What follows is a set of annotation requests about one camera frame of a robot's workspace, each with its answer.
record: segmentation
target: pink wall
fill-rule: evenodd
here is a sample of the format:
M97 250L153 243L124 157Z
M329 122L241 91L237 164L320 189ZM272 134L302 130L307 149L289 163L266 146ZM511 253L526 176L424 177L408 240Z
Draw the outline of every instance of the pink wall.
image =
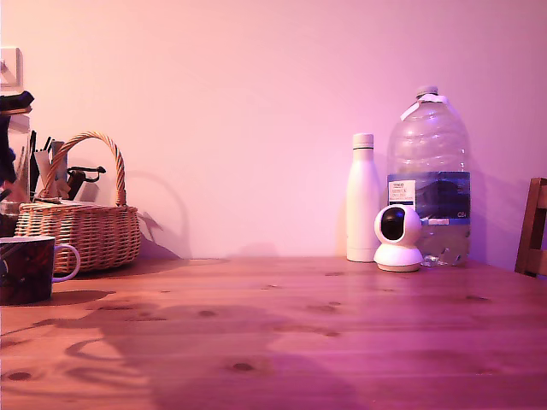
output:
M375 133L384 179L395 121L437 84L471 134L472 257L512 268L547 176L546 21L543 0L2 0L2 44L42 142L120 145L146 255L342 255L351 135ZM105 147L70 162L106 167L113 200Z

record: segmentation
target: white security camera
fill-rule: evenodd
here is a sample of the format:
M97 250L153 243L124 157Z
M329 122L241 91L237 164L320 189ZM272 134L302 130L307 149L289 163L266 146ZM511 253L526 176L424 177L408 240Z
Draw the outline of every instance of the white security camera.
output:
M407 205L383 208L374 220L374 232L381 245L374 261L384 271L412 272L423 261L415 242L420 237L420 216Z

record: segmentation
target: dark patterned mug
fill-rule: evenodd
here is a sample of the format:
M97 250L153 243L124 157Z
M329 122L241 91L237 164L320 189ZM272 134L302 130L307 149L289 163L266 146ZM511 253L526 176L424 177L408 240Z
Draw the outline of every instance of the dark patterned mug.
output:
M55 255L69 249L76 267L67 276L55 278ZM55 237L0 237L0 305L21 305L51 297L51 284L76 276L79 253L71 245L55 245Z

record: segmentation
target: table surface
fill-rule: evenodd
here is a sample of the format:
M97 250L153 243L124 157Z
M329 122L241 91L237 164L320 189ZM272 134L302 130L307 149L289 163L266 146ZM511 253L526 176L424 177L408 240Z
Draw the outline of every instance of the table surface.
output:
M470 262L146 261L2 307L2 410L545 409L547 284Z

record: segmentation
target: wooden chair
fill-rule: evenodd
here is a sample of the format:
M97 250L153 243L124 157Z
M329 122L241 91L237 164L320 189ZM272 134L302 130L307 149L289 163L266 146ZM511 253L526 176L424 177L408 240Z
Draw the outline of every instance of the wooden chair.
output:
M530 181L528 200L522 221L521 242L516 256L515 272L536 277L547 275L547 250L541 250L547 214L547 179Z

